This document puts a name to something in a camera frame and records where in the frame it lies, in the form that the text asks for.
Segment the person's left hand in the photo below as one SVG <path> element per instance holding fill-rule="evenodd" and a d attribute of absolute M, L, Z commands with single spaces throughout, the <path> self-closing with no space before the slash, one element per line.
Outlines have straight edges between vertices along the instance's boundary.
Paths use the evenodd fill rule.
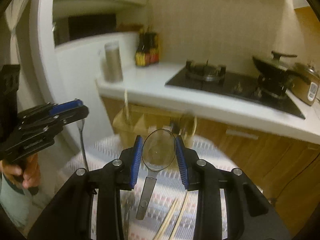
<path fill-rule="evenodd" d="M 24 164 L 25 168 L 21 168 L 17 164 L 10 164 L 6 160 L 1 160 L 1 172 L 14 185 L 20 183 L 16 180 L 16 178 L 20 178 L 25 189 L 38 187 L 41 181 L 38 154 L 30 155 L 25 159 Z"/>

